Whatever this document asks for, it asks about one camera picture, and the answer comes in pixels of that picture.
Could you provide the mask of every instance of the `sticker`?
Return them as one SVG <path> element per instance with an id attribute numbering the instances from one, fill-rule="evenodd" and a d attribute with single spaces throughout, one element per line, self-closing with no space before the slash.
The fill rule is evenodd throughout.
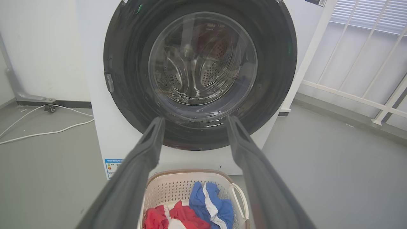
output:
<path id="1" fill-rule="evenodd" d="M 311 2 L 315 5 L 325 7 L 326 0 L 305 0 L 306 2 Z"/>
<path id="2" fill-rule="evenodd" d="M 122 159 L 105 159 L 107 175 L 109 176 L 109 179 L 113 177 L 114 173 L 122 164 L 122 161 Z"/>

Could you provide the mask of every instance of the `door glass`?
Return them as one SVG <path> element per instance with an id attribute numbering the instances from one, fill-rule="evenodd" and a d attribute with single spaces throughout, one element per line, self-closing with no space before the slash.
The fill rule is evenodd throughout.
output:
<path id="1" fill-rule="evenodd" d="M 158 102 L 177 117 L 212 121 L 239 108 L 257 73 L 246 30 L 213 12 L 185 15 L 157 37 L 149 77 Z"/>

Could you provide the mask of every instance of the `qr code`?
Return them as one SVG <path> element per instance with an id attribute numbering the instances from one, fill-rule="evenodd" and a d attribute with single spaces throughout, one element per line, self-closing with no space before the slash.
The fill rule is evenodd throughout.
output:
<path id="1" fill-rule="evenodd" d="M 325 7 L 326 0 L 319 0 L 318 5 Z"/>

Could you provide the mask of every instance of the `gray metal leg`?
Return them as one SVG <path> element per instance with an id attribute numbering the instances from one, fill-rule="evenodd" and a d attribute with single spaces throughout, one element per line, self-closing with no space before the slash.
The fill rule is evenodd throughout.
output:
<path id="1" fill-rule="evenodd" d="M 46 98 L 44 96 L 30 95 L 24 91 L 20 82 L 17 79 L 11 65 L 9 55 L 7 54 L 6 47 L 4 46 L 3 38 L 0 34 L 0 51 L 3 54 L 4 60 L 6 62 L 7 69 L 5 70 L 6 76 L 10 81 L 11 88 L 13 89 L 15 99 L 17 101 L 26 101 L 26 102 L 48 102 L 52 103 L 55 99 Z"/>

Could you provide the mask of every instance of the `gray floor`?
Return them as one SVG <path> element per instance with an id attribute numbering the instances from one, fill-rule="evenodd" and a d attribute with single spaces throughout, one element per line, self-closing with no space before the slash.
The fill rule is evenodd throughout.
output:
<path id="1" fill-rule="evenodd" d="M 0 132 L 32 109 L 1 110 Z M 89 119 L 38 110 L 0 142 Z M 263 151 L 318 228 L 407 228 L 405 147 L 294 106 Z M 2 228 L 74 228 L 107 182 L 94 123 L 0 145 L 0 161 Z"/>

